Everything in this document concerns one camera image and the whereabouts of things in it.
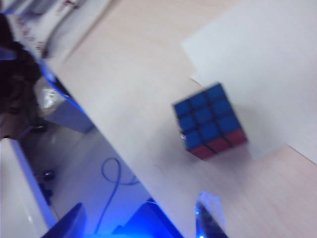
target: wooden table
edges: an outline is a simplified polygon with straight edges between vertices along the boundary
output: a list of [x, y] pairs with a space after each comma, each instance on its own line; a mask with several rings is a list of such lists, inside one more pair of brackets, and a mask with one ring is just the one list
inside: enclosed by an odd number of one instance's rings
[[180, 42], [237, 2], [120, 1], [57, 74], [184, 237], [201, 190], [220, 196], [231, 238], [316, 237], [312, 162], [287, 146], [201, 161], [180, 139], [171, 104], [201, 89]]

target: black object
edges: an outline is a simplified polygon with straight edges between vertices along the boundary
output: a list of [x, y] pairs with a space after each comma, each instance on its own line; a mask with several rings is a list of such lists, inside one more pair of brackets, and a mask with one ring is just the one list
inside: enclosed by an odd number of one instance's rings
[[46, 189], [45, 185], [43, 183], [39, 183], [39, 186], [40, 186], [41, 192], [45, 198], [46, 203], [50, 206], [52, 204], [51, 203], [51, 197], [53, 196], [52, 190]]
[[39, 123], [33, 126], [31, 129], [32, 133], [42, 133], [47, 131], [47, 125], [45, 123]]
[[9, 107], [8, 113], [10, 113], [12, 115], [18, 115], [18, 114], [21, 113], [21, 109], [20, 108], [15, 108], [15, 107]]
[[196, 215], [197, 237], [229, 238], [202, 203], [198, 202], [196, 207], [198, 212]]
[[45, 170], [43, 172], [43, 180], [51, 181], [55, 178], [55, 172], [53, 170]]

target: blue cable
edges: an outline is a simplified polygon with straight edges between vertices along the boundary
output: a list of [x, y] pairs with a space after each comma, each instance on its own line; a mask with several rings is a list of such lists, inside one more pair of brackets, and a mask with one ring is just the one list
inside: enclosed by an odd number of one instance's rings
[[[105, 166], [106, 166], [106, 164], [107, 164], [110, 160], [114, 160], [114, 161], [117, 163], [117, 165], [118, 165], [118, 172], [117, 172], [117, 178], [116, 178], [116, 180], [111, 180], [111, 179], [109, 179], [109, 178], [106, 176], [106, 174], [105, 174]], [[135, 185], [135, 184], [139, 183], [139, 181], [135, 181], [135, 179], [136, 179], [135, 176], [132, 178], [132, 180], [131, 180], [130, 182], [121, 182], [121, 173], [122, 173], [121, 163], [120, 163], [116, 158], [108, 158], [108, 159], [106, 159], [106, 160], [103, 162], [102, 166], [101, 166], [101, 173], [102, 173], [103, 177], [104, 177], [107, 181], [109, 181], [109, 182], [111, 182], [111, 183], [114, 183], [115, 186], [114, 186], [113, 191], [112, 191], [112, 193], [111, 193], [111, 195], [110, 195], [110, 197], [109, 197], [109, 199], [108, 199], [108, 201], [107, 201], [107, 203], [106, 203], [106, 205], [105, 205], [105, 207], [104, 207], [104, 209], [103, 209], [103, 212], [102, 212], [101, 215], [100, 215], [100, 218], [99, 218], [99, 220], [98, 220], [98, 223], [97, 223], [97, 226], [96, 226], [96, 229], [95, 229], [95, 232], [94, 232], [95, 235], [98, 234], [98, 231], [99, 231], [101, 222], [102, 222], [102, 220], [103, 220], [103, 217], [104, 217], [104, 215], [105, 215], [105, 213], [106, 213], [106, 211], [107, 211], [107, 209], [108, 209], [108, 207], [109, 207], [109, 205], [110, 205], [110, 203], [111, 203], [111, 201], [112, 201], [114, 195], [116, 194], [119, 185], [127, 185], [127, 186], [130, 186], [130, 185]]]

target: white paper sheet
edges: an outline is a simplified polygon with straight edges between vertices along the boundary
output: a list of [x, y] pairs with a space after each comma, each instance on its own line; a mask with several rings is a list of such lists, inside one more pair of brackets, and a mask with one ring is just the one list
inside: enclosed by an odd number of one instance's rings
[[317, 163], [317, 1], [246, 0], [182, 46], [203, 86], [222, 82], [254, 158], [287, 143]]

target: rubik's cube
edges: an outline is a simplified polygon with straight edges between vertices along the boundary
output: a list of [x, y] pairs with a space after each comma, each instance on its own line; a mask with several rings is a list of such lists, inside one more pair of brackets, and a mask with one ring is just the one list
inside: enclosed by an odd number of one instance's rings
[[186, 150], [205, 159], [247, 141], [221, 84], [174, 104]]

